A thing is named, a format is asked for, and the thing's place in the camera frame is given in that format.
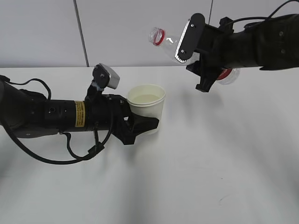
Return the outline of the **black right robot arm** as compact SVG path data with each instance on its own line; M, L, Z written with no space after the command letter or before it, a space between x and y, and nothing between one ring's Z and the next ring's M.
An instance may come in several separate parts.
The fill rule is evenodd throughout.
M209 92L225 69L252 68L285 70L299 66L299 16L289 14L246 25L234 32L232 20L225 17L218 28L194 14L183 41L200 54L187 70L200 76L196 89Z

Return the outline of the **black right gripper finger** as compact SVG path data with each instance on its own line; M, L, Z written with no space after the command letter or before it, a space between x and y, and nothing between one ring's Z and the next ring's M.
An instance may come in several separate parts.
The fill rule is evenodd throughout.
M186 69L200 77L196 89L207 93L226 68L217 63L214 64L209 55L200 53L199 59L187 65Z

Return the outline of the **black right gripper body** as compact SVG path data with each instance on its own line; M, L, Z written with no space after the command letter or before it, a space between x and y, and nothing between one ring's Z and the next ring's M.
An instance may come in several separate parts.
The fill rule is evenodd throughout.
M213 27L207 24L196 24L197 46L195 52L199 53L195 61L195 70L208 68L231 69L223 58L225 41L233 34L233 25L222 24Z

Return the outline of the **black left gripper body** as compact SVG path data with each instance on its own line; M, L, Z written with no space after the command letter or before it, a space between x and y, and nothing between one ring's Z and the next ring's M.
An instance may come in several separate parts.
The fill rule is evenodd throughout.
M132 127L125 118L132 116L127 100L121 95L96 94L86 96L85 100L86 131L111 130L117 138L131 138Z

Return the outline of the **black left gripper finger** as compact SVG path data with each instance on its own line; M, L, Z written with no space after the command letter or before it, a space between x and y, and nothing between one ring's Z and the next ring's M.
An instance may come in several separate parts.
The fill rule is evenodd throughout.
M123 115L118 115L115 117L115 136L124 145L133 145L138 135L157 129L159 121L158 118L135 113L131 113L127 120Z

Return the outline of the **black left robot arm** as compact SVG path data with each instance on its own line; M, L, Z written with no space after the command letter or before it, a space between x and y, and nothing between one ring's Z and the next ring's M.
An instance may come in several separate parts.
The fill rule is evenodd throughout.
M17 89L0 77L0 115L17 138L39 138L64 132L107 130L124 145L158 127L159 119L133 113L121 95L103 94L92 82L83 101L54 100Z

